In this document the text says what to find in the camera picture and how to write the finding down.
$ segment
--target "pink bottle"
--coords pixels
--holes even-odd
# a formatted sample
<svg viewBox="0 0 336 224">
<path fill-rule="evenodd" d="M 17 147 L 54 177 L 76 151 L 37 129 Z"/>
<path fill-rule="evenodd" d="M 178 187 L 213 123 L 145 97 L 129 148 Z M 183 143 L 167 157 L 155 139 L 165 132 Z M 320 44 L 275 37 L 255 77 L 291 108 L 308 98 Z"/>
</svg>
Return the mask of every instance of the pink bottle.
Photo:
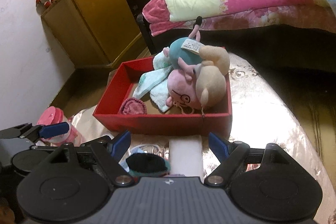
<svg viewBox="0 0 336 224">
<path fill-rule="evenodd" d="M 54 106 L 48 107 L 42 113 L 41 117 L 37 121 L 37 124 L 44 124 L 48 126 L 50 124 L 55 124 L 59 122 L 67 122 L 69 124 L 68 133 L 42 140 L 50 142 L 51 144 L 56 146 L 60 146 L 62 143 L 65 142 L 72 142 L 74 146 L 80 146 L 80 144 L 83 142 L 82 135 L 64 116 L 63 110 L 61 110 L 60 108 Z"/>
</svg>

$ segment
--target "wooden desk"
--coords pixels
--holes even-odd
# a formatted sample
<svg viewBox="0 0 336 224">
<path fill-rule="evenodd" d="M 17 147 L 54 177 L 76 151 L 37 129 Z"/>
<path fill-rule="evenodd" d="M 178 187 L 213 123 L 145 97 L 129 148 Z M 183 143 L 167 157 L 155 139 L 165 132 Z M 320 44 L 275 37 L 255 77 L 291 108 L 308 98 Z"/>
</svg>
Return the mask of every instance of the wooden desk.
<svg viewBox="0 0 336 224">
<path fill-rule="evenodd" d="M 41 19 L 76 68 L 114 67 L 146 47 L 135 18 L 149 1 L 56 0 Z"/>
</svg>

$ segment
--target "bed frame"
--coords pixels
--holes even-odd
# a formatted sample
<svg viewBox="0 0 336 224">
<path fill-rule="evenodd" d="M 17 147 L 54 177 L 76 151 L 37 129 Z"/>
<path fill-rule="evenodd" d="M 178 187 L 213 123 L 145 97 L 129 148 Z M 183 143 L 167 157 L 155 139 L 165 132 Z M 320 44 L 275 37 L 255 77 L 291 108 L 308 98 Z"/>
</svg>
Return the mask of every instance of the bed frame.
<svg viewBox="0 0 336 224">
<path fill-rule="evenodd" d="M 153 37 L 142 14 L 137 23 L 151 54 L 160 52 L 189 29 L 171 29 Z M 251 65 L 305 68 L 336 72 L 336 34 L 320 29 L 270 25 L 240 30 L 200 31 L 201 42 L 226 47 Z"/>
</svg>

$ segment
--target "cardboard box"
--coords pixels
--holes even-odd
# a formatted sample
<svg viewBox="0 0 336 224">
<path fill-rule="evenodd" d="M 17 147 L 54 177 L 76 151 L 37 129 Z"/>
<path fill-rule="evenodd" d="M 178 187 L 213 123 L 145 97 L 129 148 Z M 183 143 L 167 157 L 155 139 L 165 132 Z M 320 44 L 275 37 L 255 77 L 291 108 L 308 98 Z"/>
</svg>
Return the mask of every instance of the cardboard box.
<svg viewBox="0 0 336 224">
<path fill-rule="evenodd" d="M 226 138 L 230 136 L 232 106 L 228 75 L 226 96 L 214 108 L 206 110 L 204 117 L 200 113 L 180 114 L 176 107 L 162 114 L 150 101 L 149 94 L 142 98 L 147 106 L 147 114 L 118 114 L 123 101 L 132 96 L 140 76 L 153 69 L 153 57 L 122 63 L 98 103 L 94 117 L 108 130 L 117 132 L 129 130 L 134 134 L 169 136 L 208 136 L 209 132 L 213 132 Z"/>
</svg>

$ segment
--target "wooden floor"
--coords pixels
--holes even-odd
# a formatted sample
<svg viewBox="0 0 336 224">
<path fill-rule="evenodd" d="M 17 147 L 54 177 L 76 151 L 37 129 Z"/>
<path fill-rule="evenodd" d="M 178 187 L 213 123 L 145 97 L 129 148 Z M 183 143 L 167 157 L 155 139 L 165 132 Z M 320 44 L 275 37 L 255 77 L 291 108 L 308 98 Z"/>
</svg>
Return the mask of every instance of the wooden floor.
<svg viewBox="0 0 336 224">
<path fill-rule="evenodd" d="M 139 58 L 147 57 L 146 49 Z M 256 67 L 301 123 L 320 155 L 336 189 L 336 75 Z M 64 105 L 67 117 L 96 105 L 107 84 L 107 75 L 87 79 Z"/>
</svg>

